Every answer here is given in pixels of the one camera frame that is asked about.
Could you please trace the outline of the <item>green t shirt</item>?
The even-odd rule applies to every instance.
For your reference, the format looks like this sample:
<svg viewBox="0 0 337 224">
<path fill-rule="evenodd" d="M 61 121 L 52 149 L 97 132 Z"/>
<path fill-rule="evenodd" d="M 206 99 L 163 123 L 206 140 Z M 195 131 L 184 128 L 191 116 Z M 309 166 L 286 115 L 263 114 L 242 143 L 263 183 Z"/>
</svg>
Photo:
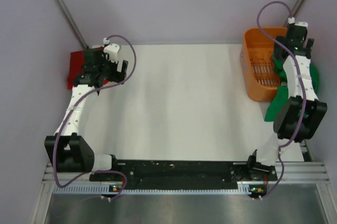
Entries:
<svg viewBox="0 0 337 224">
<path fill-rule="evenodd" d="M 289 94 L 288 81 L 287 81 L 286 73 L 283 69 L 283 63 L 279 59 L 276 59 L 274 54 L 272 54 L 272 60 L 275 64 L 273 70 L 280 77 L 281 84 L 278 85 L 277 90 L 276 90 L 276 95 L 266 110 L 266 114 L 264 116 L 265 122 L 273 122 L 275 120 L 276 115 L 287 102 L 288 94 Z M 313 86 L 314 92 L 317 94 L 319 91 L 320 76 L 319 76 L 318 69 L 313 64 L 310 64 L 310 74 L 312 78 L 312 86 Z"/>
</svg>

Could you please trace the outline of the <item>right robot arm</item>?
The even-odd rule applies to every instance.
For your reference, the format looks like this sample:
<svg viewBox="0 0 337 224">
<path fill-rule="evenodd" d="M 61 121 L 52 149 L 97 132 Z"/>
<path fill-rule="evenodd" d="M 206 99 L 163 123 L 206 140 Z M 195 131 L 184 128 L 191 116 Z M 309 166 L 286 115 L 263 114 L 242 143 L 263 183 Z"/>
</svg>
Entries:
<svg viewBox="0 0 337 224">
<path fill-rule="evenodd" d="M 246 174 L 253 180 L 270 173 L 278 158 L 294 142 L 311 139 L 327 111 L 319 101 L 310 73 L 314 40 L 307 38 L 308 24 L 289 18 L 285 36 L 274 39 L 272 57 L 282 63 L 288 98 L 273 122 L 274 134 L 249 156 Z"/>
</svg>

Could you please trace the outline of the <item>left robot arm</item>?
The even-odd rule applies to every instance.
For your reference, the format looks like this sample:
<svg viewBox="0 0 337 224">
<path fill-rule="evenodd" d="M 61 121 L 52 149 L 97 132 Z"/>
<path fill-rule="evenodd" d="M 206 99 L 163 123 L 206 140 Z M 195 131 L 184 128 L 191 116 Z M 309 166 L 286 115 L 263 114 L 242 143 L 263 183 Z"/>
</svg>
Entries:
<svg viewBox="0 0 337 224">
<path fill-rule="evenodd" d="M 128 62 L 118 70 L 117 44 L 89 48 L 82 56 L 71 56 L 72 97 L 66 114 L 54 135 L 47 136 L 44 146 L 57 172 L 91 172 L 101 170 L 108 180 L 119 175 L 110 154 L 96 154 L 94 140 L 84 138 L 85 128 L 100 90 L 108 82 L 120 83 L 126 78 Z"/>
</svg>

